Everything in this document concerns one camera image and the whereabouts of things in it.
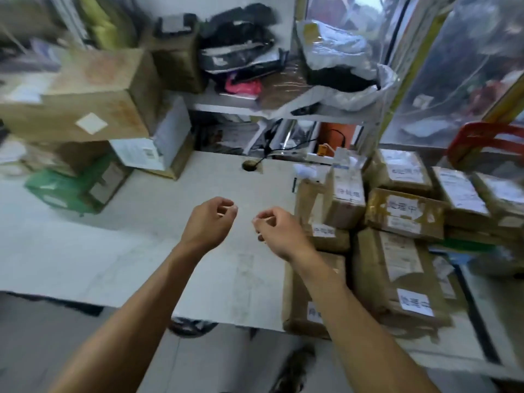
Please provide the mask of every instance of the tiled floor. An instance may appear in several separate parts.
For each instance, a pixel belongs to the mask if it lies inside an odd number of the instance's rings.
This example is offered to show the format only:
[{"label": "tiled floor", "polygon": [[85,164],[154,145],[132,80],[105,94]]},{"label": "tiled floor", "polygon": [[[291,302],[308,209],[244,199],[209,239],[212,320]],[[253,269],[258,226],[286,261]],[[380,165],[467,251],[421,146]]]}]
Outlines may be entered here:
[{"label": "tiled floor", "polygon": [[[31,302],[0,293],[0,391],[45,392],[72,352],[114,312],[100,317],[44,301]],[[304,393],[351,392],[328,341],[311,340],[317,361]],[[219,325],[197,339],[167,332],[141,384],[141,393],[266,393],[299,337]],[[489,379],[430,370],[443,393],[495,393]]]}]

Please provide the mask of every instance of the white shelf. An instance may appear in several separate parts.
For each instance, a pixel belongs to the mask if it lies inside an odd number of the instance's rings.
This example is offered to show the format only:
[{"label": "white shelf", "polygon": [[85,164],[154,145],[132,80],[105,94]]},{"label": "white shelf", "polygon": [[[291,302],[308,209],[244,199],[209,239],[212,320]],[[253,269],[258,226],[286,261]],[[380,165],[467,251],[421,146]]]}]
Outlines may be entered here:
[{"label": "white shelf", "polygon": [[[220,95],[214,92],[212,87],[208,87],[202,94],[192,94],[188,92],[172,93],[181,95],[189,110],[239,114],[244,116],[266,116],[266,114],[258,108],[254,100]],[[362,125],[363,123],[376,121],[379,116],[380,105],[379,103],[375,103],[358,112],[346,112],[331,106],[320,105],[316,114],[306,116],[293,116],[292,114],[286,114],[278,116],[278,118]]]}]

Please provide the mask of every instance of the green item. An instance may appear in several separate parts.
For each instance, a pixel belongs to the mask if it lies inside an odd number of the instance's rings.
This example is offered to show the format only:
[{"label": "green item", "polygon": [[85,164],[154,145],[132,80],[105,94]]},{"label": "green item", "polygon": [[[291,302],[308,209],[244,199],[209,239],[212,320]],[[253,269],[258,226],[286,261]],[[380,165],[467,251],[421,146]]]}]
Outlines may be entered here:
[{"label": "green item", "polygon": [[128,171],[116,156],[108,154],[76,178],[50,169],[35,172],[25,188],[54,208],[98,214],[124,182]]}]

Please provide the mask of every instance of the white table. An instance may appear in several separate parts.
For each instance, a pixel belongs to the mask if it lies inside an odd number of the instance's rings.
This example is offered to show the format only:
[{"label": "white table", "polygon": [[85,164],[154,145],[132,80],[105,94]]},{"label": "white table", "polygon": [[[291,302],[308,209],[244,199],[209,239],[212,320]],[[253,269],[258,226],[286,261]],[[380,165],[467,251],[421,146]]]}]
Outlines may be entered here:
[{"label": "white table", "polygon": [[[265,160],[263,173],[246,172],[243,160],[194,152],[176,182],[134,171],[100,215],[84,217],[49,208],[20,180],[0,181],[0,290],[120,307],[178,242],[193,207],[220,195],[239,206],[237,219],[197,266],[174,316],[281,331],[284,264],[257,241],[251,220],[273,205],[293,211],[294,169]],[[485,302],[488,326],[503,334]],[[423,366],[524,380],[518,364],[504,361],[511,356],[488,363],[465,312],[453,321],[438,342],[398,342]]]}]

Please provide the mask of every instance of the person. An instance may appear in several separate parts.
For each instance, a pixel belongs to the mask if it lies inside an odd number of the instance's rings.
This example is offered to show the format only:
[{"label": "person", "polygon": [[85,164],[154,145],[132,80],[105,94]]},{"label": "person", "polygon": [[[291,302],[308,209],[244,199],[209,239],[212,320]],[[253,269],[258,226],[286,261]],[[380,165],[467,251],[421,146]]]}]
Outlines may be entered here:
[{"label": "person", "polygon": [[[66,364],[52,393],[135,392],[200,259],[229,233],[238,208],[226,198],[195,207],[166,260]],[[438,392],[425,371],[324,263],[300,224],[274,207],[252,221],[258,239],[289,262],[322,314],[355,393]]]}]

